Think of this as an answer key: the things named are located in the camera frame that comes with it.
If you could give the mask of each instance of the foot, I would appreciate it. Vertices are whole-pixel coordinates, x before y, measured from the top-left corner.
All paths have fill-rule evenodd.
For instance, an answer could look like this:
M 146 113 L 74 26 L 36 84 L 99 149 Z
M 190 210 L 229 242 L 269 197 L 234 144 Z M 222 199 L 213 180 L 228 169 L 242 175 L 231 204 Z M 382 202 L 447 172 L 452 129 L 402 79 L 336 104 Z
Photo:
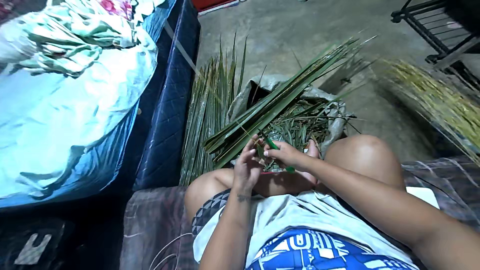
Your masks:
M 308 150 L 306 154 L 316 159 L 320 158 L 320 151 L 318 150 L 318 147 L 315 145 L 315 142 L 313 140 L 309 140 Z M 310 181 L 312 186 L 317 185 L 318 180 L 308 172 L 298 172 L 298 174 L 300 174 L 301 176 L 303 176 L 303 178 Z

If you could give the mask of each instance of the thigh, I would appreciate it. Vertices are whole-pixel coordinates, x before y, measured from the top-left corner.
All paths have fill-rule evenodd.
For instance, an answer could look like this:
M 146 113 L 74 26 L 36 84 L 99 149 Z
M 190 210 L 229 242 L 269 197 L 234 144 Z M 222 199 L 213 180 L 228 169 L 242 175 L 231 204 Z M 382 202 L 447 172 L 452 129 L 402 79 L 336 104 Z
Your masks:
M 219 169 L 195 179 L 185 193 L 185 208 L 191 222 L 200 207 L 216 194 L 232 188 L 233 169 Z
M 356 135 L 334 142 L 325 161 L 405 191 L 400 162 L 390 147 L 370 135 Z

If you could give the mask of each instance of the forearm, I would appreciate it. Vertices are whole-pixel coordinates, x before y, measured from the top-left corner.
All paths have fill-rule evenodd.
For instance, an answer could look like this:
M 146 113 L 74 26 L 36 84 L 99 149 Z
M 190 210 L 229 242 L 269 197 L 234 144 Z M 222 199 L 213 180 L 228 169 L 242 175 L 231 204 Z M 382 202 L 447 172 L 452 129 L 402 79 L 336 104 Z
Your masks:
M 424 201 L 325 161 L 303 158 L 313 176 L 377 228 L 412 248 L 434 269 L 454 269 L 451 263 L 463 264 L 463 269 L 468 269 L 466 265 L 475 257 L 459 258 L 480 251 L 475 231 Z
M 245 266 L 252 191 L 232 188 L 200 261 L 200 270 L 240 270 Z

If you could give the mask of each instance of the concrete floor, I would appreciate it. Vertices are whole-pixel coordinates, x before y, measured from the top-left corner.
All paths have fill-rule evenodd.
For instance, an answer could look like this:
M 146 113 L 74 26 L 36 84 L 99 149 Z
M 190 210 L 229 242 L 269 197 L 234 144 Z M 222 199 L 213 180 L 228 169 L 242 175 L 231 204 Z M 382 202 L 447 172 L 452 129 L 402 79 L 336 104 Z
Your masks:
M 351 36 L 368 39 L 378 35 L 362 50 L 365 59 L 403 59 L 425 66 L 424 58 L 435 53 L 407 23 L 394 24 L 390 13 L 405 0 L 247 0 L 238 6 L 208 13 L 199 18 L 202 35 L 198 64 L 231 45 L 237 32 L 239 58 L 247 39 L 245 80 L 265 74 L 294 75 L 299 70 L 292 51 L 307 64 L 322 49 Z M 378 94 L 378 87 L 365 72 L 350 87 L 365 84 L 344 100 L 347 109 L 365 121 L 351 123 L 363 134 L 385 140 L 401 161 L 432 158 L 432 148 L 414 122 Z M 349 128 L 348 135 L 356 132 Z

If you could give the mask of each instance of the mattress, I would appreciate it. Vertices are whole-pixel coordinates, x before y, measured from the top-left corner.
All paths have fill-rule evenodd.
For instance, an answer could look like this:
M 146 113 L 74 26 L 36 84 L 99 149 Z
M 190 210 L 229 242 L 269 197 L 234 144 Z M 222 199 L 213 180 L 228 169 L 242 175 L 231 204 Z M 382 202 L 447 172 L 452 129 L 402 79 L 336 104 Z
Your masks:
M 195 62 L 200 38 L 197 11 L 190 0 L 177 0 L 168 23 Z M 123 165 L 111 190 L 134 190 L 178 185 L 181 144 L 185 133 L 188 102 L 194 71 L 172 39 L 155 19 L 145 20 L 145 29 L 154 38 L 160 32 L 157 68 L 140 97 L 139 108 Z

